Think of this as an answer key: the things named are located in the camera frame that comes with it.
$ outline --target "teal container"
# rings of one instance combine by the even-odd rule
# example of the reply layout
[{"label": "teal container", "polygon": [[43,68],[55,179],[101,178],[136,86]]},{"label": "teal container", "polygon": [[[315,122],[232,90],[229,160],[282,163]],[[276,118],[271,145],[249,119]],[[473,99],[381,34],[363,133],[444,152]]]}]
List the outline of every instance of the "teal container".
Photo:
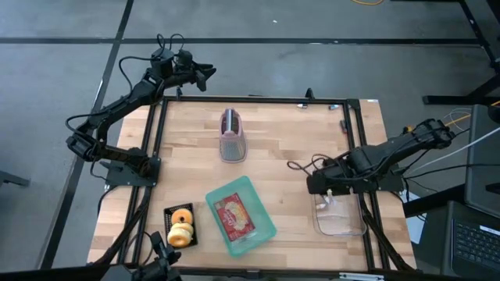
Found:
[{"label": "teal container", "polygon": [[227,250],[239,257],[276,236],[269,214],[247,176],[205,196]]}]

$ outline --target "teal box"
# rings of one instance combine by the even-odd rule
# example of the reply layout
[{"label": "teal box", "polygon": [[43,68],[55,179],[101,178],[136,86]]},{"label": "teal box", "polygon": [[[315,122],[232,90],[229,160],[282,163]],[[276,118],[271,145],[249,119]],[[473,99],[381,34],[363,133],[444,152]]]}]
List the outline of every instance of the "teal box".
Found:
[{"label": "teal box", "polygon": [[[234,196],[235,194],[237,194],[237,197],[239,197],[239,200],[248,213],[248,217],[251,220],[250,224],[253,224],[254,228],[242,237],[235,238],[235,234],[232,233],[232,237],[230,238],[228,236],[228,232],[224,228],[224,223],[217,212],[217,208],[224,205],[225,203],[221,202],[228,200],[229,197],[236,198]],[[224,238],[224,242],[226,242],[227,250],[231,256],[239,257],[276,236],[276,227],[271,221],[269,214],[266,212],[263,203],[260,201],[259,195],[255,192],[252,182],[247,176],[242,176],[241,178],[208,193],[205,196],[205,199],[210,207],[210,210],[212,211],[213,217],[217,222],[220,232]]]}]

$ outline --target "black tray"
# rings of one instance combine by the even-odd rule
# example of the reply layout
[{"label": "black tray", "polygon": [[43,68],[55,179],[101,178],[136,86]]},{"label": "black tray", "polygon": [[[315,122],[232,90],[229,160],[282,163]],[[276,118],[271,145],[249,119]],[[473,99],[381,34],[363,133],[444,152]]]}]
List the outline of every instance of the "black tray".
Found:
[{"label": "black tray", "polygon": [[170,228],[172,227],[172,223],[171,223],[172,214],[180,208],[186,208],[187,210],[191,211],[191,213],[193,214],[193,224],[192,225],[193,225],[193,229],[195,230],[195,232],[191,236],[191,238],[192,238],[191,242],[186,247],[173,247],[172,246],[176,250],[185,249],[187,247],[198,245],[198,238],[196,237],[197,231],[196,231],[196,225],[195,225],[195,222],[196,222],[195,221],[195,210],[193,209],[193,203],[187,203],[187,204],[177,205],[177,206],[163,209],[163,218],[165,219],[165,237],[169,235]]}]

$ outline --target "wooden tabletop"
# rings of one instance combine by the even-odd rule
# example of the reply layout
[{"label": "wooden tabletop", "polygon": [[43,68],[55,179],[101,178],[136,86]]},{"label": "wooden tabletop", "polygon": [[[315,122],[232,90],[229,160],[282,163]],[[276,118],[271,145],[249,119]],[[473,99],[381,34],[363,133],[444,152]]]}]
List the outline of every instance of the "wooden tabletop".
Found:
[{"label": "wooden tabletop", "polygon": [[[386,141],[378,102],[362,100],[361,106],[368,143]],[[240,113],[248,139],[248,157],[238,164],[221,162],[219,157],[219,119],[227,107]],[[147,116],[148,108],[143,107],[125,118],[118,141],[120,148],[140,147]],[[327,105],[309,105],[302,109],[290,104],[169,102],[159,152],[161,174],[153,189],[146,231],[159,231],[165,238],[163,209],[193,202],[198,245],[181,250],[182,258],[176,265],[225,269],[367,270],[360,236],[327,236],[314,227],[316,217],[311,195],[307,192],[306,175],[286,165],[287,160],[306,164],[314,153],[335,157],[347,151],[348,142],[339,126],[341,119],[342,109],[328,110]],[[252,181],[277,228],[277,235],[242,257],[232,258],[205,202],[205,195],[243,175]],[[100,258],[122,230],[130,190],[130,187],[119,187],[102,202],[88,261]],[[384,232],[397,252],[415,267],[400,200],[388,192],[377,195]],[[376,265],[380,267],[373,233],[371,238]],[[149,240],[145,237],[141,259],[146,258],[149,250]]]}]

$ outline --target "label on container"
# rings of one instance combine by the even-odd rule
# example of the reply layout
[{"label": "label on container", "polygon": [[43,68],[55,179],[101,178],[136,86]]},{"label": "label on container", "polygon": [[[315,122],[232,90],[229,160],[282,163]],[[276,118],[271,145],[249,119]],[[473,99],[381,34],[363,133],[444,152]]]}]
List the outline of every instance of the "label on container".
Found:
[{"label": "label on container", "polygon": [[255,229],[247,210],[235,193],[214,204],[229,241],[233,242]]}]

